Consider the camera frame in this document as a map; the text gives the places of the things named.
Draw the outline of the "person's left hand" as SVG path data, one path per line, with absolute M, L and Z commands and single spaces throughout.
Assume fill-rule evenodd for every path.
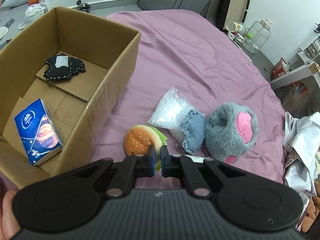
M 7 240 L 14 237 L 20 230 L 13 211 L 12 201 L 17 194 L 16 189 L 9 190 L 1 198 L 1 216 L 0 216 L 0 239 Z

